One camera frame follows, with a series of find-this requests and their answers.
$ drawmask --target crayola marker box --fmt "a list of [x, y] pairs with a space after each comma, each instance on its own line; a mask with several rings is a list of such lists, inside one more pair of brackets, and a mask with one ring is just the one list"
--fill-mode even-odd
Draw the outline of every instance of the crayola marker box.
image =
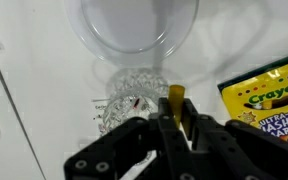
[[218, 85], [232, 119], [288, 141], [288, 57]]

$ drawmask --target white table surface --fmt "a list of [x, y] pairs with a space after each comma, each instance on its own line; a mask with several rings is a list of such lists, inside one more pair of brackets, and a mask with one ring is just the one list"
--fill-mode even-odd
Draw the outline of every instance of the white table surface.
[[43, 180], [0, 82], [0, 180]]
[[[46, 177], [62, 180], [65, 160], [96, 139], [91, 100], [106, 97], [120, 68], [84, 47], [64, 0], [0, 0], [0, 39], [0, 66]], [[287, 55], [288, 1], [201, 0], [190, 34], [161, 73], [223, 123], [229, 117], [216, 85]]]

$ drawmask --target crayola logo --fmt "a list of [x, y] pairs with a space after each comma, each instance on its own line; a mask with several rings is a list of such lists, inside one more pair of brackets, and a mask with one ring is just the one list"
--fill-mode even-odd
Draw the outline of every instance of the crayola logo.
[[279, 99], [283, 97], [285, 93], [288, 93], [288, 86], [275, 91], [270, 91], [266, 94], [251, 96], [248, 101], [250, 104], [257, 104], [269, 99]]

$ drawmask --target yellow box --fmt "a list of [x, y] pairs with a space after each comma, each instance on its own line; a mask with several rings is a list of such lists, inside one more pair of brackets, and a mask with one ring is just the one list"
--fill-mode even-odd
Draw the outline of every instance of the yellow box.
[[218, 88], [232, 119], [288, 141], [288, 57]]

